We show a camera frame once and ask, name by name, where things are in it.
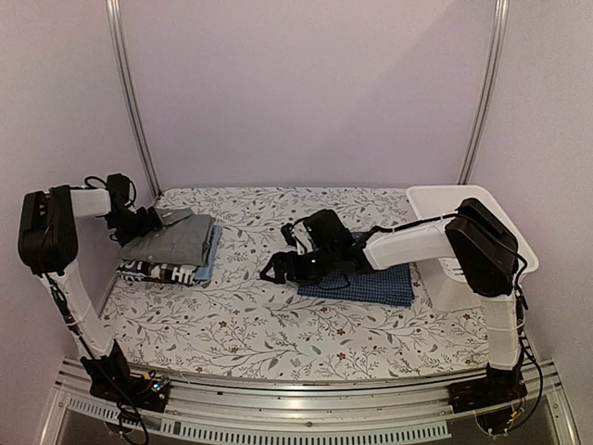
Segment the grey shirt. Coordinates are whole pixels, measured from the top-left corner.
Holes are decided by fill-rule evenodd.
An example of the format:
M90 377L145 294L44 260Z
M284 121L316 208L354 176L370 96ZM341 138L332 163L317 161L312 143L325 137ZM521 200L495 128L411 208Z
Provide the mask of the grey shirt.
M157 209L162 227L127 243L118 258L173 265L202 266L206 262L215 219L191 209Z

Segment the light blue shirt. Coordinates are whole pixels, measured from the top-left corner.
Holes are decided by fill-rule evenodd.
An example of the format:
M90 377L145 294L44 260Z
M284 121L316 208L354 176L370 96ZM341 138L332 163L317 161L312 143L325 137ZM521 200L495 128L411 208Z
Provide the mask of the light blue shirt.
M219 225L212 227L212 233L209 240L208 255L203 266L199 266L194 274L194 282L206 282L211 279L214 269L214 261L216 257L217 248L221 239L222 228Z

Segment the blue checked long sleeve shirt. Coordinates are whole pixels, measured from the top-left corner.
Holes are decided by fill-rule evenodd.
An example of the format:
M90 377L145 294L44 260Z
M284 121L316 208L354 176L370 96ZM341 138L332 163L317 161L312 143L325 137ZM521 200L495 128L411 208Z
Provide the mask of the blue checked long sleeve shirt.
M410 266L407 263L367 274L344 275L333 271L316 283L300 284L297 294L396 307L410 307L414 301Z

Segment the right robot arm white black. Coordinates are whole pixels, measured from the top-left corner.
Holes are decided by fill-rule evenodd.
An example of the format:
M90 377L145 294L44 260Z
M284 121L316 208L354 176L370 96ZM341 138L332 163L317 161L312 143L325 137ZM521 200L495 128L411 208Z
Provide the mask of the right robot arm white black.
M271 256L260 279L283 285L316 284L329 273L364 275L401 264L453 258L467 286L478 296L486 318L488 366L496 370L479 385L479 396L498 404L513 392L512 370L523 360L519 339L525 307L520 277L528 262L519 241L479 199L469 197L451 213L393 227L374 226L358 236L334 210L299 219L312 249L303 247L285 224L281 233L290 250Z

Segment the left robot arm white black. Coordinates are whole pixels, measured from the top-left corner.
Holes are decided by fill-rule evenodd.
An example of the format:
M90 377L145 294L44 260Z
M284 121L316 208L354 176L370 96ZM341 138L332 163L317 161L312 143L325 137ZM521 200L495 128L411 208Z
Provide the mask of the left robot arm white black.
M24 197L18 237L21 261L37 276L78 345L91 376L118 402L137 395L137 382L117 341L98 319L82 282L77 221L103 218L124 246L162 227L154 208L135 210L129 187L80 188L60 185Z

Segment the floral white tablecloth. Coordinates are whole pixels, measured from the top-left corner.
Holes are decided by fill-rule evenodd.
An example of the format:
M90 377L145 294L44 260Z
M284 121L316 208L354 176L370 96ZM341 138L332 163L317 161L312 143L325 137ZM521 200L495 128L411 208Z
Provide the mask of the floral white tablecloth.
M370 380L485 366L478 309L433 307L418 272L408 308L301 296L259 272L284 247L284 223L332 209L356 232L413 219L389 188L178 188L162 209L189 208L222 227L211 278L195 286L119 280L103 324L130 362L177 372L293 381Z

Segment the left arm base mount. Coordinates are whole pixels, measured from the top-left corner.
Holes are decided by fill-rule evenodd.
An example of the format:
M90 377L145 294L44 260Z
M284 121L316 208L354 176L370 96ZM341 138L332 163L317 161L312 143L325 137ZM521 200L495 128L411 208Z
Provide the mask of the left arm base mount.
M93 376L90 394L130 408L164 413L170 396L170 379L154 371L143 375Z

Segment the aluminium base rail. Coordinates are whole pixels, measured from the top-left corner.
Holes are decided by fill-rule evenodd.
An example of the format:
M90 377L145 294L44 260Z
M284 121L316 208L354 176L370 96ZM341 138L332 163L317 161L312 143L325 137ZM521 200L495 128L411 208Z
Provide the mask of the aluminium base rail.
M586 444L552 360L532 417L499 438L479 417L510 405L455 413L448 386L481 370L429 377L292 383L173 373L164 413L143 413L150 444ZM34 444L127 444L119 410L90 395L82 366L65 359Z

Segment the left aluminium frame post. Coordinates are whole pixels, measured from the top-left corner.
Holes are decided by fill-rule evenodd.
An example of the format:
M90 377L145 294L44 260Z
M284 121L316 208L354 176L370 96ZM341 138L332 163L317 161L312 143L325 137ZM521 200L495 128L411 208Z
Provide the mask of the left aluminium frame post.
M107 0L105 5L107 11L107 24L110 31L114 57L120 77L121 91L129 116L132 135L149 190L153 197L159 197L162 190L158 180L156 165L153 161L145 135L142 115L133 84L132 69L125 41L120 1Z

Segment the aluminium frame post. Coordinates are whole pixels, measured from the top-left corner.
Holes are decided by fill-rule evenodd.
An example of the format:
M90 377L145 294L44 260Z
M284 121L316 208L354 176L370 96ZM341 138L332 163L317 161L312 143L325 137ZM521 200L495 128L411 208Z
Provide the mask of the aluminium frame post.
M486 57L486 68L469 134L468 144L457 180L457 184L459 185L466 185L471 181L473 169L478 157L479 148L486 128L488 112L495 92L499 64L504 48L509 9L509 0L497 0L495 2L492 30Z
M153 161L145 135L142 115L133 84L132 69L125 41L120 1L107 0L105 5L107 11L107 24L110 31L114 57L120 77L121 91L129 116L132 135L149 190L153 197L159 197L162 190L158 180L156 165Z

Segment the right aluminium frame post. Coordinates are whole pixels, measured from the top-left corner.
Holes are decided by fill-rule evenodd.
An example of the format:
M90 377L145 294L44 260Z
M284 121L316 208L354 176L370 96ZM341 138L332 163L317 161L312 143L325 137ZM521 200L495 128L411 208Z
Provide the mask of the right aluminium frame post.
M459 185L466 185L471 181L473 169L478 157L479 148L486 128L488 112L495 92L499 64L504 48L509 9L509 0L497 0L495 2L492 30L486 57L486 68L469 134L468 144L457 180L457 184Z

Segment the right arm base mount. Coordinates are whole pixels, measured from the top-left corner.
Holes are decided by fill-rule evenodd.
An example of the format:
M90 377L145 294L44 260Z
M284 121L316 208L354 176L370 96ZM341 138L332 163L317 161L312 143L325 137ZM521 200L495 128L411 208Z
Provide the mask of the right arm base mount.
M486 375L448 386L448 404L454 413L466 413L501 403L519 400L527 395L520 371L486 368Z

